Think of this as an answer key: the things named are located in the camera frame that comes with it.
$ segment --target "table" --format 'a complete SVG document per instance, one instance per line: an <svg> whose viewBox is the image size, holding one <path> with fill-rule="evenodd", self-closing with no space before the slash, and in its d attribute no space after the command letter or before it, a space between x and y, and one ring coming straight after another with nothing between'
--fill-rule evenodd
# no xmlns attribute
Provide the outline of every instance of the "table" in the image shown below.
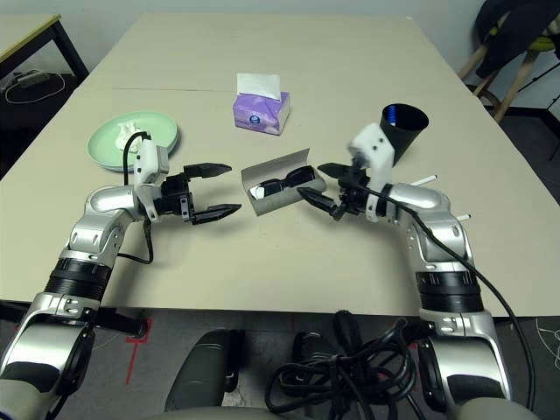
<svg viewBox="0 0 560 420"><path fill-rule="evenodd" d="M275 43L280 57L263 54L277 36L269 31L242 48L249 23L259 29L266 22L289 29L285 43ZM207 36L189 41L186 35L197 31ZM183 59L173 49L181 33L189 52ZM170 47L163 53L151 49L156 45ZM244 59L226 54L233 47ZM142 48L154 54L147 70L137 65ZM219 53L226 54L220 66ZM151 77L152 61L158 62L157 78ZM283 134L236 128L235 74L275 66L293 98ZM89 160L88 137L113 116L154 109L180 128L170 174L208 161L234 167L192 182L195 207L243 207L206 225L167 218L154 226L155 262L118 261L103 305L416 315L416 286L396 238L383 226L352 215L336 223L304 202L256 217L240 174L306 147L312 165L349 162L347 143L391 102L413 104L430 117L394 180L436 173L431 187L449 195L455 214L473 215L465 228L475 262L516 313L556 314L559 207L405 17L143 15L0 183L0 298L28 301L41 291L85 198L98 186L122 183L122 175ZM334 196L336 183L327 183L326 193ZM140 254L144 247L141 227L131 226L122 250ZM484 288L483 299L494 315L505 313Z"/></svg>
<svg viewBox="0 0 560 420"><path fill-rule="evenodd" d="M62 27L60 15L47 14L0 15L0 79L51 40L82 83L89 71Z"/></svg>

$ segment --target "green plate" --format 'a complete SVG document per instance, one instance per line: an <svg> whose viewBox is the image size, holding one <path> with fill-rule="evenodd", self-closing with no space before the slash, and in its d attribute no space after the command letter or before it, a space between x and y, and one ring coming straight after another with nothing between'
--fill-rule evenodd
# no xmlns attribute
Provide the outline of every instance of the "green plate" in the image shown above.
<svg viewBox="0 0 560 420"><path fill-rule="evenodd" d="M167 115L155 111L135 111L122 114L105 122L87 142L87 153L99 165L111 171L123 171L123 151L115 146L121 131L119 123L134 122L137 127L150 132L151 139L171 153L177 144L177 124ZM129 153L129 171L136 153Z"/></svg>

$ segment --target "purple tissue box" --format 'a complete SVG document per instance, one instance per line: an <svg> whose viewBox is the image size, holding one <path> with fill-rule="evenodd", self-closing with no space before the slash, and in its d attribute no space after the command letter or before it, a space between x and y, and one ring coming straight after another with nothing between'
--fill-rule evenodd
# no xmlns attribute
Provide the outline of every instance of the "purple tissue box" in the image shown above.
<svg viewBox="0 0 560 420"><path fill-rule="evenodd" d="M258 94L238 94L234 103L235 125L280 136L290 113L290 94L282 92L281 98L276 101Z"/></svg>

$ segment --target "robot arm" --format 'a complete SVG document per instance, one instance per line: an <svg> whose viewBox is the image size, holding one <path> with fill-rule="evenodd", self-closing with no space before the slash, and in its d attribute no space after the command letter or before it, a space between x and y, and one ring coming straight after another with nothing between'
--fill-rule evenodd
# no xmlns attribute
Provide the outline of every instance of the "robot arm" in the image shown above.
<svg viewBox="0 0 560 420"><path fill-rule="evenodd" d="M421 298L419 315L430 330L430 336L419 343L426 402L433 410L456 417L460 407L473 398L511 399L494 322L482 304L476 276L434 244L409 213L367 189L384 193L414 210L443 244L473 263L466 232L451 214L449 199L421 186L391 184L394 151L377 124L367 126L350 143L349 150L352 166L319 167L339 181L339 205L310 188L298 190L335 220L344 213L364 213L368 221L391 226L400 237ZM371 178L364 167L371 170Z"/></svg>
<svg viewBox="0 0 560 420"><path fill-rule="evenodd" d="M45 290L31 303L0 365L0 418L52 419L83 382L102 319L100 303L130 223L158 222L164 214L192 224L216 221L241 205L195 212L189 180L230 171L224 164L169 171L165 148L145 139L134 163L134 185L92 192L74 225ZM142 335L145 329L137 328Z"/></svg>

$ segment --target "sunglasses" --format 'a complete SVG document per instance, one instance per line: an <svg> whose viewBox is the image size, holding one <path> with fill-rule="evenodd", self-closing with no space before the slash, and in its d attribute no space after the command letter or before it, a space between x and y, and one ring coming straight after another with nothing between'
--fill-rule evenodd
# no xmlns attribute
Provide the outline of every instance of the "sunglasses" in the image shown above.
<svg viewBox="0 0 560 420"><path fill-rule="evenodd" d="M300 186L315 179L315 172L311 166L294 169L284 179L269 179L248 189L255 200L261 200L272 194L280 193L286 188Z"/></svg>

